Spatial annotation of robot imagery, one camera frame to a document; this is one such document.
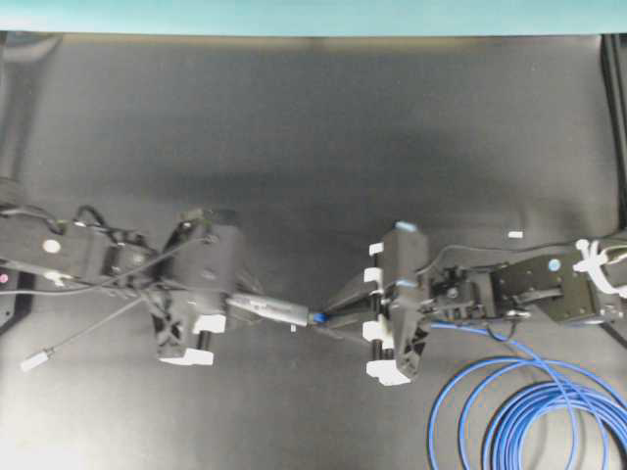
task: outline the coiled blue cable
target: coiled blue cable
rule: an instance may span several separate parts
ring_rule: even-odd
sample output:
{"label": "coiled blue cable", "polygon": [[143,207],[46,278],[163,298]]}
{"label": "coiled blue cable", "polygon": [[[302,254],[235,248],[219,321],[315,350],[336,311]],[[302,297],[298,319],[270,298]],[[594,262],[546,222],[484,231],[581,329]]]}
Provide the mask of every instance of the coiled blue cable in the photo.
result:
{"label": "coiled blue cable", "polygon": [[[489,336],[485,330],[458,327],[450,323],[434,323],[432,327]],[[444,399],[455,385],[467,375],[492,365],[502,365],[503,367],[483,379],[472,391],[461,409],[458,423],[458,449],[464,470],[471,468],[465,445],[465,425],[470,409],[488,385],[519,367],[538,368],[547,373],[552,381],[534,384],[518,391],[495,414],[484,436],[482,451],[484,470],[521,470],[522,449],[532,424],[541,416],[558,409],[567,409],[571,422],[572,445],[566,464],[567,470],[572,468],[579,449],[579,430],[574,415],[576,409],[591,413],[597,421],[603,440],[603,470],[607,468],[608,442],[605,428],[612,431],[618,443],[627,451],[627,403],[608,383],[575,364],[559,360],[543,360],[528,347],[516,341],[509,341],[508,343],[529,355],[530,358],[497,357],[475,362],[458,372],[436,398],[431,408],[427,430],[429,462],[433,470],[439,469],[435,453],[435,423]],[[589,378],[599,385],[607,395],[573,382],[555,367],[568,369]]]}

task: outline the black wire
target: black wire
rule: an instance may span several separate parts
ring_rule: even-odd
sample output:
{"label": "black wire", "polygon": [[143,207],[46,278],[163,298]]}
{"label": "black wire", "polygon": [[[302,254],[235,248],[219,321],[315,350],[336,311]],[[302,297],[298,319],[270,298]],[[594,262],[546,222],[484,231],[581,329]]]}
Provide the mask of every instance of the black wire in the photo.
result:
{"label": "black wire", "polygon": [[509,340],[511,340],[513,336],[516,334],[517,326],[518,326],[518,321],[512,320],[509,325],[509,333],[507,334],[506,337],[496,335],[492,331],[492,328],[490,327],[490,323],[486,324],[486,331],[488,332],[488,335],[490,335],[490,338],[492,338],[493,340],[498,341],[499,343],[506,343]]}
{"label": "black wire", "polygon": [[91,215],[91,217],[94,219],[94,221],[96,222],[96,224],[99,227],[111,228],[107,224],[107,222],[105,221],[105,217],[98,210],[96,210],[96,208],[94,208],[93,206],[89,206],[89,205],[80,206],[76,210],[76,214],[74,215],[73,221],[74,222],[84,222],[83,219],[82,219],[82,216],[86,212],[89,215]]}
{"label": "black wire", "polygon": [[41,218],[45,220],[48,228],[50,228],[50,230],[52,230],[54,233],[63,233],[57,217],[55,217],[52,213],[36,206],[16,206],[13,208],[6,208],[0,211],[0,215],[4,215],[5,217],[11,217],[14,215],[26,215],[29,217]]}
{"label": "black wire", "polygon": [[616,343],[627,350],[627,339],[618,333],[609,323],[601,323],[599,327],[605,331]]}

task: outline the black plastic part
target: black plastic part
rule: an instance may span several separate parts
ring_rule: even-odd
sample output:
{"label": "black plastic part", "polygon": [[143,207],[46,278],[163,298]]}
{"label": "black plastic part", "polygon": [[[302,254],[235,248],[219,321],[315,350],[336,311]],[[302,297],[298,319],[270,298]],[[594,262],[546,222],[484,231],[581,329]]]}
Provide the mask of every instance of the black plastic part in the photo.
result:
{"label": "black plastic part", "polygon": [[212,338],[212,334],[209,331],[201,331],[198,335],[198,349],[202,351],[209,350],[209,344]]}
{"label": "black plastic part", "polygon": [[372,340],[372,360],[383,358],[383,343],[381,340]]}
{"label": "black plastic part", "polygon": [[[26,272],[17,272],[12,269],[0,268],[0,275],[6,273],[10,278],[15,279],[14,282],[7,282],[0,285],[2,290],[14,289],[32,289],[35,284],[35,276]],[[32,310],[32,296],[0,296],[0,335],[4,334],[9,328],[27,317]]]}

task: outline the white bracket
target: white bracket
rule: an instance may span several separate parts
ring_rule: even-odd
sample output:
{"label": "white bracket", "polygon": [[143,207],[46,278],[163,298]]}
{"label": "white bracket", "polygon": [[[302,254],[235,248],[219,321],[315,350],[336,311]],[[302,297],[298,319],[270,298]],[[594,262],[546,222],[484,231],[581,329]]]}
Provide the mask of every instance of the white bracket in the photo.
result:
{"label": "white bracket", "polygon": [[201,331],[211,331],[212,333],[224,333],[226,329],[226,316],[222,314],[200,315],[194,323],[194,334]]}
{"label": "white bracket", "polygon": [[159,360],[174,365],[213,365],[214,354],[211,351],[187,348],[183,357],[160,357]]}
{"label": "white bracket", "polygon": [[408,384],[410,379],[399,372],[394,359],[371,360],[365,365],[365,373],[379,379],[379,383],[386,387]]}
{"label": "white bracket", "polygon": [[576,272],[588,273],[590,279],[601,292],[618,294],[623,299],[627,299],[627,286],[612,286],[602,270],[602,266],[607,264],[609,259],[606,253],[599,251],[599,240],[590,243],[588,240],[581,239],[575,246],[581,252],[583,260],[577,262],[573,269]]}

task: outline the black cable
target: black cable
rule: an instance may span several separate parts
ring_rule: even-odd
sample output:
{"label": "black cable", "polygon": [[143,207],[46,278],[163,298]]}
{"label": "black cable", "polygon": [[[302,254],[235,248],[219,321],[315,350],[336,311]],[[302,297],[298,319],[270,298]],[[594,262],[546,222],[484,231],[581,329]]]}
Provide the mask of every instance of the black cable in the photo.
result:
{"label": "black cable", "polygon": [[57,217],[55,217],[52,213],[36,206],[17,206],[14,208],[7,208],[1,210],[0,215],[4,215],[6,217],[11,217],[14,215],[26,215],[29,217],[41,218],[45,220],[48,228],[50,228],[50,230],[52,230],[54,233],[63,233]]}
{"label": "black cable", "polygon": [[76,222],[83,222],[84,223],[82,217],[83,217],[83,215],[86,212],[89,215],[91,215],[91,217],[94,219],[94,221],[96,222],[96,224],[99,227],[111,228],[111,227],[109,227],[109,225],[105,221],[105,217],[98,210],[96,210],[96,208],[94,208],[93,206],[89,206],[89,205],[80,206],[76,210],[76,214],[74,215],[74,217],[72,219],[74,221],[74,223],[76,223]]}
{"label": "black cable", "polygon": [[599,327],[605,331],[616,343],[627,350],[627,339],[618,333],[609,323],[601,323]]}
{"label": "black cable", "polygon": [[17,289],[17,290],[13,290],[13,291],[0,291],[0,296],[14,296],[16,294],[30,294],[32,296],[50,296],[50,297],[60,297],[60,296],[73,296],[76,294],[85,294],[87,292],[91,292],[91,291],[95,291],[97,289],[100,289],[101,287],[105,287],[108,284],[114,283],[116,281],[120,281],[121,279],[123,279],[126,276],[129,276],[131,274],[135,274],[136,272],[140,272],[143,271],[144,269],[153,266],[161,261],[163,261],[164,259],[167,259],[171,256],[173,256],[174,254],[176,254],[177,252],[179,252],[180,250],[182,250],[183,248],[188,247],[190,244],[194,243],[194,242],[209,242],[208,239],[206,238],[192,238],[190,240],[186,240],[182,243],[180,243],[179,245],[175,246],[174,248],[161,253],[160,255],[158,255],[155,258],[150,259],[149,261],[146,261],[145,263],[141,264],[140,266],[134,267],[132,269],[129,269],[128,271],[125,271],[121,274],[118,274],[114,277],[111,277],[109,279],[106,279],[105,281],[96,283],[96,284],[92,284],[86,287],[78,287],[75,289],[66,289],[66,290],[55,290],[55,291],[43,291],[43,290],[33,290],[33,289]]}
{"label": "black cable", "polygon": [[488,335],[490,335],[490,338],[492,338],[494,341],[498,341],[499,343],[507,343],[516,334],[516,327],[517,326],[518,326],[518,322],[516,320],[512,320],[510,325],[509,325],[509,333],[507,334],[506,337],[503,337],[501,335],[495,334],[492,331],[492,328],[490,327],[490,323],[486,324],[486,331],[488,332]]}

